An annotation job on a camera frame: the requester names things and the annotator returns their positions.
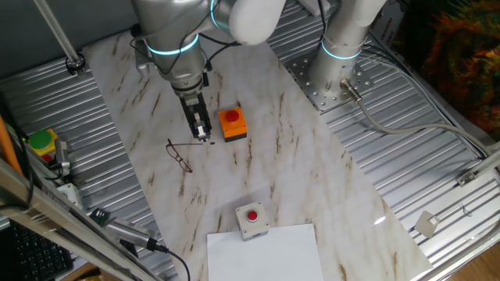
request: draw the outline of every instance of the gray cable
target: gray cable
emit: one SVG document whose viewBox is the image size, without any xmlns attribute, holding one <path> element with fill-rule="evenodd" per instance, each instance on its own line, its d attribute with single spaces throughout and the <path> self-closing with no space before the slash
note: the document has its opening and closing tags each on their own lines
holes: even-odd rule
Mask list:
<svg viewBox="0 0 500 281">
<path fill-rule="evenodd" d="M 467 133 L 466 131 L 461 130 L 461 129 L 455 127 L 455 126 L 447 125 L 447 124 L 440 124 L 440 123 L 431 123 L 431 124 L 424 124 L 424 125 L 419 125 L 419 126 L 413 126 L 413 127 L 404 128 L 404 129 L 397 129 L 397 130 L 396 129 L 389 129 L 389 128 L 386 128 L 386 127 L 380 125 L 379 123 L 377 123 L 377 121 L 375 121 L 373 119 L 373 117 L 370 115 L 370 113 L 368 112 L 368 110 L 366 110 L 366 107 L 363 104 L 363 101 L 358 101 L 358 105 L 361 108 L 361 111 L 365 114 L 366 118 L 378 130 L 381 130 L 381 131 L 383 131 L 385 133 L 401 134 L 401 133 L 412 133 L 412 132 L 415 132 L 417 130 L 422 130 L 422 129 L 441 128 L 441 129 L 445 129 L 445 130 L 450 130 L 452 132 L 458 133 L 458 134 L 466 137 L 469 141 L 471 141 L 474 145 L 476 145 L 480 150 L 482 150 L 486 154 L 486 156 L 489 157 L 491 155 L 490 150 L 487 149 L 484 146 L 484 144 L 482 144 L 477 138 L 475 138 L 470 133 Z"/>
</svg>

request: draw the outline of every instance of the emergency stop button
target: emergency stop button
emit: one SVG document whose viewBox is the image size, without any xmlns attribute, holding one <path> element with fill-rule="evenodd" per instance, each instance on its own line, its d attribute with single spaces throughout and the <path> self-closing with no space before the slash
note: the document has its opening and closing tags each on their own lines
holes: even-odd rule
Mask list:
<svg viewBox="0 0 500 281">
<path fill-rule="evenodd" d="M 250 211 L 247 214 L 247 219 L 249 222 L 255 222 L 259 216 L 256 211 Z"/>
<path fill-rule="evenodd" d="M 236 110 L 230 110 L 226 113 L 226 120 L 233 123 L 240 119 L 240 114 Z"/>
</svg>

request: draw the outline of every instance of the metal rod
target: metal rod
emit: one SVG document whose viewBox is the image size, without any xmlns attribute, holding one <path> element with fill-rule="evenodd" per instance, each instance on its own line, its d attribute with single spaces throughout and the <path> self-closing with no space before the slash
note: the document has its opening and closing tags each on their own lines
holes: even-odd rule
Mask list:
<svg viewBox="0 0 500 281">
<path fill-rule="evenodd" d="M 63 29 L 59 25 L 59 22 L 55 18 L 47 2 L 45 0 L 33 0 L 33 2 L 38 7 L 38 10 L 52 30 L 52 33 L 54 34 L 55 39 L 57 39 L 57 41 L 61 45 L 62 50 L 66 53 L 68 59 L 70 59 L 70 62 L 78 63 L 80 61 L 80 58 L 78 57 L 77 52 L 71 45 L 68 37 L 64 34 Z"/>
</svg>

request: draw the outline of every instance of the metal grating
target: metal grating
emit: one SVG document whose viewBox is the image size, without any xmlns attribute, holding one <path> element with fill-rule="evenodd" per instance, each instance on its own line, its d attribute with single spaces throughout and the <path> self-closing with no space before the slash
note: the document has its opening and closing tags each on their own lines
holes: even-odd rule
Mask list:
<svg viewBox="0 0 500 281">
<path fill-rule="evenodd" d="M 288 66 L 292 59 L 317 48 L 321 32 L 319 17 L 310 16 L 296 1 L 288 1 L 268 43 Z M 365 48 L 372 44 L 366 42 Z M 450 123 L 452 118 L 446 111 L 398 71 L 362 59 L 359 64 L 374 82 L 373 89 L 361 93 L 362 98 L 381 124 L 402 128 Z M 351 101 L 320 114 L 434 267 L 459 254 L 499 221 L 500 185 L 496 175 L 491 173 L 466 187 L 459 187 L 455 181 L 479 160 L 470 145 L 454 133 L 439 129 L 406 135 L 380 133 L 372 129 Z M 472 216 L 467 216 L 463 207 Z M 413 230 L 423 210 L 441 219 L 430 239 Z M 498 240 L 500 235 L 467 257 L 480 254 Z M 462 263 L 451 265 L 447 272 Z"/>
<path fill-rule="evenodd" d="M 161 238 L 92 72 L 86 70 L 87 76 L 71 76 L 60 59 L 0 80 L 0 90 L 28 135 L 52 128 L 68 142 L 71 174 L 89 215 L 104 208 L 111 217 L 153 229 Z M 2 218 L 0 225 L 8 220 Z M 137 252 L 157 276 L 177 274 L 170 256 L 143 248 Z"/>
</svg>

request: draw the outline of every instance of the marble surface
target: marble surface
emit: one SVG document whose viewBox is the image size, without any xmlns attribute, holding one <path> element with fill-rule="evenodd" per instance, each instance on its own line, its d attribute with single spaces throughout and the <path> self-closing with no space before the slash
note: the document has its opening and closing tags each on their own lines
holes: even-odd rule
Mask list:
<svg viewBox="0 0 500 281">
<path fill-rule="evenodd" d="M 238 230 L 234 209 L 253 201 L 263 203 L 271 227 L 314 224 L 325 280 L 410 280 L 430 269 L 269 46 L 230 48 L 212 61 L 203 94 L 216 144 L 178 147 L 194 170 L 185 173 L 166 153 L 167 138 L 196 140 L 170 84 L 135 69 L 130 40 L 119 34 L 84 54 L 166 246 L 193 280 L 208 280 L 207 234 Z M 202 45 L 208 54 L 219 47 Z M 236 105 L 248 137 L 226 144 L 217 112 Z"/>
</svg>

